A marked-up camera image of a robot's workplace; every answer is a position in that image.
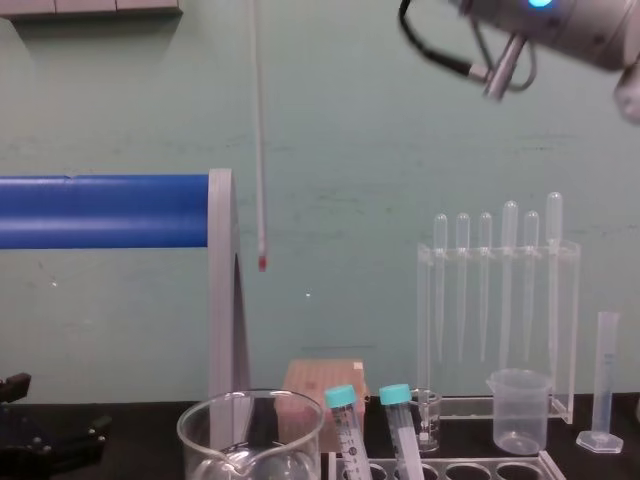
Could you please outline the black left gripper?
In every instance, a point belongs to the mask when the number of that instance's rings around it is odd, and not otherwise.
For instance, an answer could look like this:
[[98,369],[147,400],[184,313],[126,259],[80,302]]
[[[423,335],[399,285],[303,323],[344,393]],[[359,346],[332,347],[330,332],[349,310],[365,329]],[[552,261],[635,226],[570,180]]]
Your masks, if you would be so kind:
[[[28,395],[31,376],[19,373],[0,381],[0,403]],[[63,437],[53,447],[52,437],[32,424],[1,426],[1,478],[50,479],[98,464],[110,435],[112,418],[102,416],[83,431]]]

